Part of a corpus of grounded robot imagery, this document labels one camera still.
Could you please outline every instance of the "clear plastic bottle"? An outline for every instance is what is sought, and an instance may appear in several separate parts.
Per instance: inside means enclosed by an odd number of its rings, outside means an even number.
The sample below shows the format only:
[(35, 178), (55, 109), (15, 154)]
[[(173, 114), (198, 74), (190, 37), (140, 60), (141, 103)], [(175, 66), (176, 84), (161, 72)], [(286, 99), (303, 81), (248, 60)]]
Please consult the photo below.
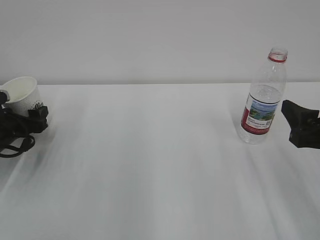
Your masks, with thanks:
[(259, 69), (251, 83), (237, 130), (239, 137), (247, 143), (259, 144), (269, 132), (286, 86), (287, 72), (284, 63), (287, 55), (285, 48), (272, 48), (268, 61)]

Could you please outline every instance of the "robotic arm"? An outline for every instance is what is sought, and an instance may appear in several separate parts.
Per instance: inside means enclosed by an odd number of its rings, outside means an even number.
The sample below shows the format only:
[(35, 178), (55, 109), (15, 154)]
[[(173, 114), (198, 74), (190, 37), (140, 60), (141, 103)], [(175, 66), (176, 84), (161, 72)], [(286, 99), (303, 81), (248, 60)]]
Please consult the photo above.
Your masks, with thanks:
[[(31, 149), (36, 141), (32, 133), (42, 133), (47, 127), (48, 108), (41, 106), (37, 109), (28, 110), (29, 116), (14, 113), (10, 108), (3, 108), (2, 104), (10, 100), (9, 94), (0, 90), (0, 158), (14, 158)], [(20, 147), (11, 143), (22, 138)], [(15, 153), (3, 154), (4, 149)]]
[(320, 149), (319, 110), (301, 107), (284, 100), (281, 112), (291, 127), (289, 141), (297, 148)]

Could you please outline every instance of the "red and white label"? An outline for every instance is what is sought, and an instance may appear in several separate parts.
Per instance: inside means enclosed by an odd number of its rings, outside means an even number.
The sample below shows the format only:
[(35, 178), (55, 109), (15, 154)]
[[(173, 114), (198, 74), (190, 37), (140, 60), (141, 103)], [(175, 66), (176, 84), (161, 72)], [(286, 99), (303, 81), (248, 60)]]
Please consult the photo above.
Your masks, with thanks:
[(261, 102), (249, 94), (241, 120), (242, 127), (255, 135), (263, 135), (269, 132), (278, 103)]

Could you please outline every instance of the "paper cup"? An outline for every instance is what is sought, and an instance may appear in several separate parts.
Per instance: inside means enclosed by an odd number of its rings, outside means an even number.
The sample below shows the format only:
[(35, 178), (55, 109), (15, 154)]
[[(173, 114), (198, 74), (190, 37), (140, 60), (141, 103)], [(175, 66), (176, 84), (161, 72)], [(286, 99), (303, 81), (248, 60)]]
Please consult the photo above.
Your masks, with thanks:
[(16, 114), (28, 117), (28, 110), (35, 110), (44, 105), (37, 86), (37, 80), (30, 76), (22, 76), (6, 82), (0, 87), (6, 90), (10, 100), (3, 106)]

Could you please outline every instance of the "white wall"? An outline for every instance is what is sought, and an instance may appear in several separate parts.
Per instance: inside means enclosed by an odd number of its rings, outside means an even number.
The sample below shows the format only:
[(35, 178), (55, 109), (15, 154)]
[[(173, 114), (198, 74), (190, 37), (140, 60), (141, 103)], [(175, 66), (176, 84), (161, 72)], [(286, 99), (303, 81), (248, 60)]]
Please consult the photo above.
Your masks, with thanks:
[(320, 79), (319, 0), (0, 0), (0, 82), (247, 82), (274, 45)]

